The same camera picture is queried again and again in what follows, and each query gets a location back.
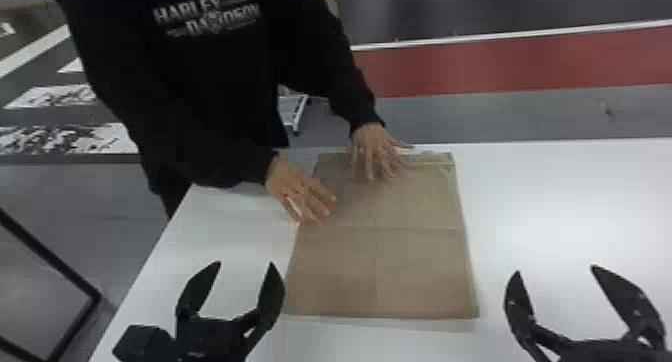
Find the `white table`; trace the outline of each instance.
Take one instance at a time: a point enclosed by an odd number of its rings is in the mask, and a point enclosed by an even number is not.
[[[672,139],[422,146],[452,152],[481,318],[473,321],[281,317],[249,361],[527,361],[510,335],[504,287],[521,269],[540,322],[575,339],[625,330],[593,279],[600,264],[631,279],[672,324]],[[312,167],[321,150],[290,157]],[[251,308],[269,261],[287,268],[295,231],[258,186],[194,187],[92,358],[130,324],[171,333],[187,279],[222,270],[202,314]]]

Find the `paper bag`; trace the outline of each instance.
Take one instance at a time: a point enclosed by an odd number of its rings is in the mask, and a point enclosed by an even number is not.
[[[372,183],[346,154],[320,155],[315,177],[339,201],[326,226],[299,228],[286,314],[478,316],[452,157],[405,159],[399,177]]]

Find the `black hoodie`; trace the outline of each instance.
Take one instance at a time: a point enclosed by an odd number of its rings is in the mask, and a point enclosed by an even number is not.
[[[351,131],[382,123],[324,0],[58,1],[93,90],[146,167],[263,184],[273,148],[288,145],[278,84],[328,97]]]

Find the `white stripe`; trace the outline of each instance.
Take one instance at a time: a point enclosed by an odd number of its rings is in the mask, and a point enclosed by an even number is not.
[[[53,48],[59,43],[70,37],[70,30],[67,25],[63,25],[46,36],[31,42],[22,47],[17,52],[11,54],[3,60],[0,60],[0,79],[7,76],[17,68],[37,58],[47,50]]]
[[[35,141],[44,141],[37,146]],[[15,154],[137,154],[121,123],[100,126],[0,127],[0,156]]]
[[[512,38],[558,36],[558,35],[581,34],[581,33],[620,32],[620,31],[624,31],[624,30],[662,28],[662,27],[671,26],[671,25],[672,25],[672,19],[668,19],[668,20],[653,20],[653,21],[644,21],[644,22],[636,22],[636,23],[588,25],[588,26],[579,26],[579,27],[573,27],[573,28],[528,30],[528,31],[524,31],[524,32],[512,32],[512,33],[476,34],[476,35],[461,36],[461,37],[434,38],[434,39],[426,39],[426,40],[385,42],[385,43],[374,43],[374,44],[367,44],[367,45],[354,45],[354,46],[352,46],[352,51],[400,49],[400,48],[407,48],[407,47],[434,46],[434,45],[453,45],[453,44],[457,44],[457,43],[495,41],[495,40],[504,40],[504,39],[512,39]]]
[[[12,28],[12,25],[10,23],[2,23],[0,24],[0,27],[2,27],[3,30],[3,32],[0,33],[0,37],[10,36],[16,33],[16,31],[14,30],[14,28]]]
[[[5,106],[5,109],[36,109],[43,107],[93,105],[96,95],[89,84],[36,87]]]
[[[77,58],[58,70],[58,73],[84,72],[82,61]]]

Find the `black table leg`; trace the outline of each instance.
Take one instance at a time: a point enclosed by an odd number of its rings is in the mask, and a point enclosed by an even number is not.
[[[52,268],[62,274],[66,279],[68,279],[68,281],[70,281],[70,283],[75,285],[79,290],[84,292],[87,297],[89,297],[89,303],[73,320],[70,327],[66,330],[65,334],[58,344],[56,344],[56,347],[51,351],[49,357],[47,357],[46,360],[35,356],[33,353],[0,336],[0,350],[7,352],[22,361],[56,362],[61,358],[70,342],[72,342],[72,339],[75,337],[77,332],[79,332],[86,320],[93,313],[93,310],[95,310],[95,308],[100,303],[101,294],[98,289],[93,287],[93,285],[91,285],[82,276],[70,268],[70,266],[68,266],[63,260],[56,256],[56,254],[49,250],[39,240],[37,240],[28,230],[26,230],[23,226],[11,218],[2,208],[0,208],[0,225],[7,229],[10,234],[14,235],[33,253],[46,261]]]

